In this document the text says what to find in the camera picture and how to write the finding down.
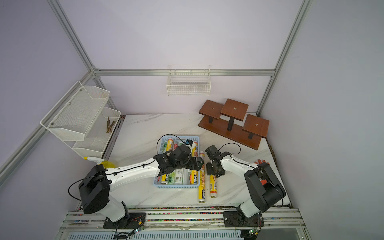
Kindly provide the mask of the white wrap roll large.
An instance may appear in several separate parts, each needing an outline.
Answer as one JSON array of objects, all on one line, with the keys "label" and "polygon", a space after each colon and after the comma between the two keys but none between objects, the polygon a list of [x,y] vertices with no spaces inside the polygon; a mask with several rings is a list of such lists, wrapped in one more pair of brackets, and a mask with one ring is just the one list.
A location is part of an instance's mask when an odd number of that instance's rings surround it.
[{"label": "white wrap roll large", "polygon": [[190,180],[191,170],[181,169],[181,171],[182,171],[182,184],[183,185],[190,185],[191,184],[191,180]]}]

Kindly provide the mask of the yellow wrap roll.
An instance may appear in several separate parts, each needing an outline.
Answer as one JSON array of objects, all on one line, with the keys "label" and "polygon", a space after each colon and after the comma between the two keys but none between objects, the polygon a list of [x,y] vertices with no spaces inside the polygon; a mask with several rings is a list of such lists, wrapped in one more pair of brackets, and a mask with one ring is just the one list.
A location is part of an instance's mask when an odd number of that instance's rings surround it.
[{"label": "yellow wrap roll", "polygon": [[203,160],[203,165],[199,171],[200,176],[200,184],[199,184],[199,203],[205,203],[206,202],[206,191],[205,191],[205,152],[200,151],[200,158]]},{"label": "yellow wrap roll", "polygon": [[[196,157],[198,154],[198,142],[193,142],[192,144],[192,157]],[[195,185],[197,184],[197,174],[198,172],[196,170],[191,170],[190,175],[190,184]]]},{"label": "yellow wrap roll", "polygon": [[[170,151],[173,149],[174,145],[174,139],[173,138],[168,138],[166,144],[165,144],[165,152]],[[165,174],[161,176],[161,184],[162,185],[167,185],[169,183],[169,175],[170,174]]]},{"label": "yellow wrap roll", "polygon": [[217,197],[217,178],[214,175],[210,175],[210,197]]}]

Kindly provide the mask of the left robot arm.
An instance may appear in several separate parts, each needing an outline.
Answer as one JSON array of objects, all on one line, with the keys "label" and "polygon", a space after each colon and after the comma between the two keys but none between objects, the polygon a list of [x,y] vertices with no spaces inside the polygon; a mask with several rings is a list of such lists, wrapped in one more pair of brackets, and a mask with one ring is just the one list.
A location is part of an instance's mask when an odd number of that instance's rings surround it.
[{"label": "left robot arm", "polygon": [[124,202],[110,196],[114,190],[146,178],[170,174],[174,170],[188,169],[199,171],[204,160],[192,154],[192,150],[181,145],[175,150],[157,154],[151,159],[122,168],[94,166],[85,178],[80,180],[79,193],[84,214],[101,214],[111,222],[130,219]]}]

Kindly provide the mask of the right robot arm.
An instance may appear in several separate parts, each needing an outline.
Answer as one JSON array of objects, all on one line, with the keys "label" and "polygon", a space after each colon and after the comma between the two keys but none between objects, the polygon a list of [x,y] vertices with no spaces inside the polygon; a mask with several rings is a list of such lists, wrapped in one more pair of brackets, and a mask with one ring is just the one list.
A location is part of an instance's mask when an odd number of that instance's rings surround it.
[{"label": "right robot arm", "polygon": [[248,163],[229,152],[220,152],[212,145],[206,149],[210,159],[207,174],[217,178],[227,172],[244,178],[250,198],[238,206],[238,212],[245,218],[264,213],[279,201],[283,201],[286,190],[267,162]]}]

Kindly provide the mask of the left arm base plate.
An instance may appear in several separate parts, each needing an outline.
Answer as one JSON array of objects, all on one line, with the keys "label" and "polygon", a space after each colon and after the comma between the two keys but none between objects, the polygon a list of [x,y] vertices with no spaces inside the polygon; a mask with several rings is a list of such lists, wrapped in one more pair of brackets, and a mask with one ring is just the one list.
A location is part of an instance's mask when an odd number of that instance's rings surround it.
[{"label": "left arm base plate", "polygon": [[128,213],[128,216],[125,216],[116,222],[106,218],[103,229],[138,229],[144,225],[146,215],[146,213]]}]

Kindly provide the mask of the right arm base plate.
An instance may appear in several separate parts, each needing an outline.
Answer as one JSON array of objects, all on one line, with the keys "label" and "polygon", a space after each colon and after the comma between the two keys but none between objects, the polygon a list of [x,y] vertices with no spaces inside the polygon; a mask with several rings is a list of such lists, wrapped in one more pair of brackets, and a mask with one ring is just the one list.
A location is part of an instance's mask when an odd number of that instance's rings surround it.
[{"label": "right arm base plate", "polygon": [[225,211],[223,212],[223,217],[226,228],[263,227],[265,225],[262,215],[259,213],[252,217],[246,217],[237,211]]}]

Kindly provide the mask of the white green wrap roll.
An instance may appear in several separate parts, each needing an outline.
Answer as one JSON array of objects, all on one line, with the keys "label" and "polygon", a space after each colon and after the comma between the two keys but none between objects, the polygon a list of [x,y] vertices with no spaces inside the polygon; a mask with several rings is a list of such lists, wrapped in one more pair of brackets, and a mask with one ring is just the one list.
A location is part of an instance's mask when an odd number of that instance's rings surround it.
[{"label": "white green wrap roll", "polygon": [[161,145],[160,145],[160,150],[159,153],[163,154],[166,151],[168,141],[167,140],[162,140]]}]

